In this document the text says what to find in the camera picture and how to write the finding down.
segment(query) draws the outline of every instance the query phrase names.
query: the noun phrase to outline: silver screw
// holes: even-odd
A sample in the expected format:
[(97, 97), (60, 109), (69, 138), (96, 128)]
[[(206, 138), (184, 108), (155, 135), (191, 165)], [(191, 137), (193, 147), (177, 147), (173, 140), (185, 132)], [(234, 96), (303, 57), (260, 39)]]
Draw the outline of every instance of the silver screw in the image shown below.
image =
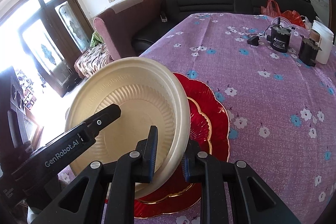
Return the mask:
[(129, 154), (129, 156), (130, 156), (131, 158), (137, 158), (137, 157), (140, 156), (140, 153), (139, 153), (138, 151), (132, 151), (132, 152)]
[(245, 168), (246, 167), (246, 162), (244, 162), (243, 160), (238, 160), (237, 161), (237, 166), (240, 168)]
[(92, 169), (97, 169), (99, 166), (100, 166), (100, 162), (98, 162), (98, 161), (94, 161), (90, 164), (90, 167)]
[(201, 151), (201, 152), (198, 152), (197, 155), (200, 157), (200, 158), (206, 158), (208, 156), (208, 153), (207, 152), (204, 152), (204, 151)]

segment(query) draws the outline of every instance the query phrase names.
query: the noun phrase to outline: floor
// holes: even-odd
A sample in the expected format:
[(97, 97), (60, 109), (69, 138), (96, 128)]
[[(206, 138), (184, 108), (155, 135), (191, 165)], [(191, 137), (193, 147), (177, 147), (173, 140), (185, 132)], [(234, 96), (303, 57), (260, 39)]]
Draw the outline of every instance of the floor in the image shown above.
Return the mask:
[(49, 85), (43, 89), (43, 94), (37, 97), (36, 103), (31, 112), (40, 125), (44, 126), (41, 138), (37, 147), (44, 146), (60, 134), (65, 128), (65, 113), (71, 106), (75, 96), (84, 85), (86, 79), (82, 80), (70, 93), (61, 98)]

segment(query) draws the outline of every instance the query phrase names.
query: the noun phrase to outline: black leather couch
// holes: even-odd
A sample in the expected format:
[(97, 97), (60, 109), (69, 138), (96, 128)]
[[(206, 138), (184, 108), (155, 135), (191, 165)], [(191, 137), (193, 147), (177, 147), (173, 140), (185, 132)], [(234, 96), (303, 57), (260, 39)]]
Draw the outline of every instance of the black leather couch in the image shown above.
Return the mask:
[[(137, 54), (142, 53), (170, 29), (193, 13), (215, 12), (259, 15), (261, 6), (268, 0), (163, 0), (161, 14), (167, 16), (167, 22), (158, 17), (132, 37), (132, 47)], [(300, 15), (313, 22), (317, 16), (309, 0), (275, 0), (282, 12), (296, 10)]]

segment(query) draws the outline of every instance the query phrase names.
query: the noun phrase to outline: pink armrest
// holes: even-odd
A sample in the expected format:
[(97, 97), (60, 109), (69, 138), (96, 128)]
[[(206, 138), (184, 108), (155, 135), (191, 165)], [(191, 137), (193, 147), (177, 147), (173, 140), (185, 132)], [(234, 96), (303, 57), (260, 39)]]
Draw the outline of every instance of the pink armrest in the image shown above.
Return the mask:
[(162, 0), (124, 0), (106, 9), (93, 24), (113, 60), (136, 56), (132, 36), (160, 15)]

